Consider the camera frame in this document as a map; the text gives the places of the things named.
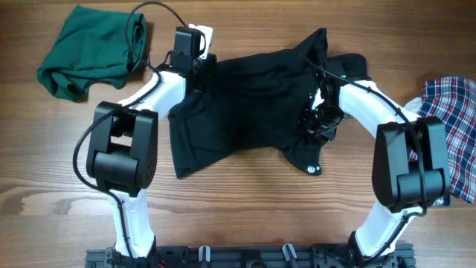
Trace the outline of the black garment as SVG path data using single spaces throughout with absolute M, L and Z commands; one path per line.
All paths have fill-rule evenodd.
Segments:
M 308 62 L 348 80 L 369 77 L 363 55 L 328 57 L 327 49 L 327 31 L 320 28 L 294 48 L 205 67 L 168 113 L 176 177 L 258 147 L 274 147 L 304 173 L 321 175 L 319 156 L 328 137 L 310 119 L 312 97 L 326 81 Z

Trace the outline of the green cloth bag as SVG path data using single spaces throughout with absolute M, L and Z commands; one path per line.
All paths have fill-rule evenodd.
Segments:
M 55 98 L 83 101 L 94 83 L 119 89 L 139 69 L 147 48 L 141 13 L 76 6 L 37 70 L 38 81 Z

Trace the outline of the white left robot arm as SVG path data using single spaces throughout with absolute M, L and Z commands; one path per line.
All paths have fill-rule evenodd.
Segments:
M 96 107 L 86 171 L 113 207 L 112 252 L 119 264 L 145 264 L 155 256 L 147 189 L 157 167 L 158 122 L 184 100 L 193 78 L 209 61 L 212 43 L 211 27 L 178 27 L 170 63 L 162 63 L 129 98 Z

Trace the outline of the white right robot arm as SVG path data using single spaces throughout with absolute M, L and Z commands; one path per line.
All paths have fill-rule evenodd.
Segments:
M 347 243 L 345 258 L 355 267 L 376 266 L 394 256 L 396 242 L 411 221 L 450 188 L 443 122 L 410 112 L 381 92 L 371 80 L 348 80 L 328 71 L 317 74 L 306 116 L 309 137 L 324 124 L 350 115 L 375 139 L 371 173 L 376 201 Z

